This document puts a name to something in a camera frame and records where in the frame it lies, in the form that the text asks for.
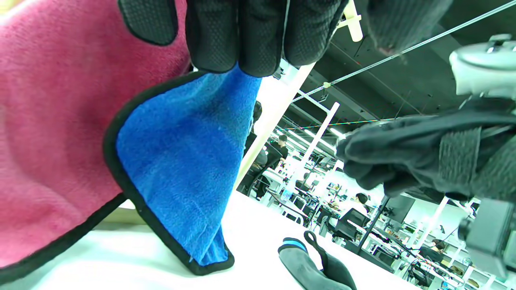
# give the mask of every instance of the white shirt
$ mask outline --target white shirt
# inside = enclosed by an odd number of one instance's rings
[[[364,205],[361,203],[347,200],[344,202],[336,202],[335,201],[333,204],[341,210],[342,215],[345,215],[350,209],[354,208],[354,209],[358,210],[359,213],[363,214],[364,216],[367,216],[367,210],[365,209]],[[335,226],[337,226],[337,221],[338,220],[336,218],[330,218],[330,220],[328,222],[329,222],[329,224],[331,224],[332,226],[335,227]]]

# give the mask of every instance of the ceiling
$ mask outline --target ceiling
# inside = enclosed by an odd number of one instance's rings
[[[434,35],[452,29],[511,0],[455,0],[454,4],[435,28]],[[356,1],[357,11],[365,10],[364,1]],[[353,42],[349,30],[341,28],[335,33],[324,57],[318,61],[301,87],[309,92],[337,78],[353,73],[385,59],[377,52],[368,36],[366,21],[361,21],[364,38]],[[414,49],[402,57],[391,59],[365,72],[345,79],[310,97],[320,100],[326,108],[334,102],[341,105],[331,123],[339,132],[352,131],[364,122],[396,118],[407,115],[427,115],[455,109],[468,97],[455,95],[455,80],[449,66],[449,55],[468,44],[486,42],[494,34],[510,33],[516,36],[516,6],[466,26],[448,36]],[[282,128],[311,127],[318,130],[326,113],[306,99],[294,102],[285,113]],[[311,141],[303,131],[296,133]],[[326,131],[324,140],[335,143],[336,136]],[[332,154],[327,146],[319,147]],[[436,202],[440,198],[425,198]]]

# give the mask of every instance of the vr controller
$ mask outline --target vr controller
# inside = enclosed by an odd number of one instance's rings
[[[516,100],[516,41],[510,35],[462,47],[450,55],[450,63],[457,94]],[[476,219],[464,219],[458,232],[475,267],[501,278],[516,275],[516,190],[510,199],[482,199]]]

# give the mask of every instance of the pink microfiber towel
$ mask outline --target pink microfiber towel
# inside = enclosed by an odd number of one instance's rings
[[[114,0],[22,5],[0,28],[0,284],[125,200],[104,163],[105,131],[128,100],[189,67],[185,0],[168,46],[135,38]]]

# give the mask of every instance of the black glove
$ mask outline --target black glove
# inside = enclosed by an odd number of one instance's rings
[[[358,129],[337,146],[344,172],[390,197],[425,186],[453,199],[511,200],[516,192],[516,116],[508,99],[479,98],[438,116]]]
[[[359,10],[361,0],[356,0]],[[430,33],[452,0],[370,0],[364,14],[381,51],[394,54]],[[238,62],[256,77],[318,61],[328,48],[348,0],[187,0],[186,40],[199,70],[222,73]],[[133,35],[155,45],[178,33],[174,0],[119,0]]]
[[[317,238],[313,232],[306,231],[304,238],[321,256],[321,271],[308,256],[308,250],[300,240],[285,238],[283,245],[278,249],[281,262],[304,289],[357,290],[346,266],[317,244]]]

